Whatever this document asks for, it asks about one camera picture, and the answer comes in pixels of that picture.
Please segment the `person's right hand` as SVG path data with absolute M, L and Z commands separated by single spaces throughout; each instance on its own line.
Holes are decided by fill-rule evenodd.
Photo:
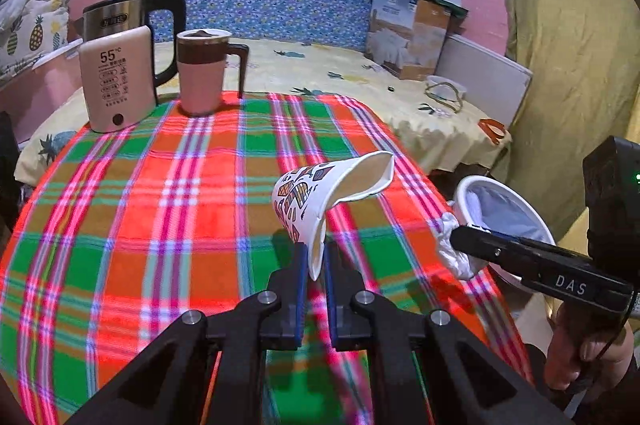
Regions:
M 595 319 L 586 308 L 572 303 L 559 307 L 544 366 L 544 381 L 550 389 L 567 390 L 582 369 L 591 365 L 596 367 L 596 373 L 587 399 L 597 399 L 623 380 L 634 357 L 631 325 L 626 322 L 617 334 L 588 334 L 585 327 Z

